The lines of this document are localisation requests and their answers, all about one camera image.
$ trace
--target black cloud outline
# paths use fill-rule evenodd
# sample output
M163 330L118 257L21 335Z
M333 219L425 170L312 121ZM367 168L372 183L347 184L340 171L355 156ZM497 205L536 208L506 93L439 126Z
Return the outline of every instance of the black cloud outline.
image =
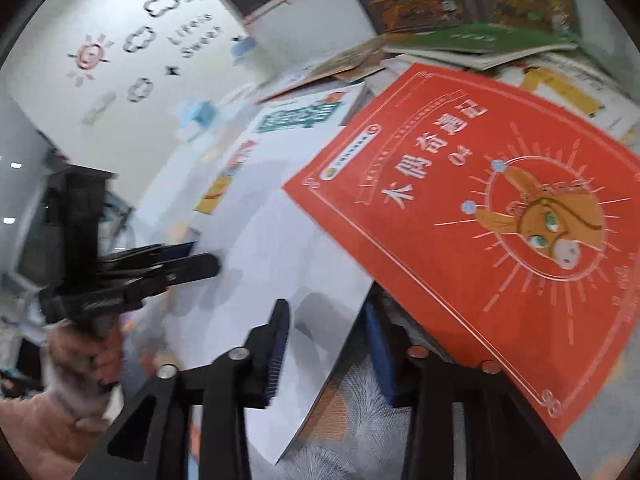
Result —
M148 40L144 40L142 44L133 43L133 41L136 38L139 38L145 32L148 32ZM156 32L151 27L147 27L145 25L143 27L140 27L136 32L132 32L127 36L127 39L125 40L124 45L122 46L122 49L125 52L129 52L130 54L133 54L134 52L147 48L149 46L149 43L151 43L157 37L158 35L156 34Z
M163 15L165 12L167 12L168 10L177 9L177 8L178 8L178 6L180 6L180 2L181 2L181 1L182 1L182 0L176 0L176 1L174 2L174 6L173 6L173 7L165 7L164 9L162 9L162 10L158 10L158 11L156 12L156 11L154 11L154 10L152 10L152 9L149 9L149 7L150 7L152 4L157 3L157 2L158 2L158 0L147 0L147 1L145 2L145 5L144 5L144 7L143 7L143 8L146 10L146 13L147 13L149 16L151 16L152 18L159 18L160 16L162 16L162 15Z
M136 90L138 90L143 84L146 85L144 91L140 94L136 93ZM138 80L129 87L127 100L132 103L139 103L140 101L142 101L142 99L146 99L147 97L149 97L153 89L154 84L151 82L151 79L148 79L146 77L139 77Z

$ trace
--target green eye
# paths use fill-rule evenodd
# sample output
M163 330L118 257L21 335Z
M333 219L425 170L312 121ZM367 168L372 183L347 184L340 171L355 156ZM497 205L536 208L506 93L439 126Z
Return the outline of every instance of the green eye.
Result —
M552 233L558 232L558 220L556 220L556 215L553 213L545 214L545 226Z
M542 249L546 247L545 237L540 235L533 235L529 237L529 245L534 249Z

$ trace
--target white ray line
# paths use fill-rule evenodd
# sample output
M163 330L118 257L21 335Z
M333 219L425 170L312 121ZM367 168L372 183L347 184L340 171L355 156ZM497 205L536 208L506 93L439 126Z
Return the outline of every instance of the white ray line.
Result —
M602 204L613 204L614 202L624 202L625 200L631 200L631 197L629 198L619 198L617 200L607 200L606 202L598 202L598 204L602 205Z
M504 253L502 257L497 262L494 263L494 267L497 267L498 265L500 265L508 257L509 257L509 253Z
M511 273L507 276L507 279L504 280L504 283L502 284L502 286L498 289L498 292L504 292L504 289L507 288L507 286L511 283L511 280L513 279L513 277L516 275L516 272L518 272L518 269L520 268L520 264L517 263L513 266L513 270L511 271Z
M475 180L476 182L480 182L480 184L488 184L488 182L487 182L487 181L482 180L481 178L478 178L478 177L473 176L473 175L469 175L469 178L470 178L471 180Z
M486 304L486 307L484 307L483 311L484 312L489 312L489 309L491 309L491 307L494 305L494 303L496 301L498 301L499 297L500 297L500 294L494 294L494 296L491 298L489 303Z
M527 289L529 288L529 283L531 282L531 278L532 277L533 277L533 271L530 270L529 273L527 274L526 279L524 280L524 285L520 289L521 292L526 292L527 291Z
M516 138L518 139L518 143L520 144L520 149L524 152L525 155L529 155L529 149L527 148L527 145L524 143L524 140L522 139L522 136L520 135L520 132L518 131L518 127L516 126L516 124L511 122L509 123L509 126L511 127L511 131L513 132L513 135L515 135Z
M574 145L572 146L571 155L569 155L569 160L566 162L567 166L571 167L574 164L575 156L578 153L578 147L580 146L580 139L576 139Z
M441 224L434 224L434 226L439 226L439 225L452 225L452 224L466 224L467 222L477 222L478 219L474 218L473 220L458 220L455 222L443 222Z
M597 267L596 270L598 271L598 274L600 275L600 277L607 283L611 283L609 281L609 279L606 277L605 273L602 272L602 269L600 267Z
M571 288L569 282L564 282L564 299L566 300L566 312L569 316L574 314L574 308L571 304Z
M584 303L587 301L587 297L584 295L584 288L582 287L582 280L578 281L578 293L580 294L580 300Z
M474 238L482 238L483 236L492 235L492 234L494 234L493 231L487 231L485 233L482 233L481 235L474 236Z

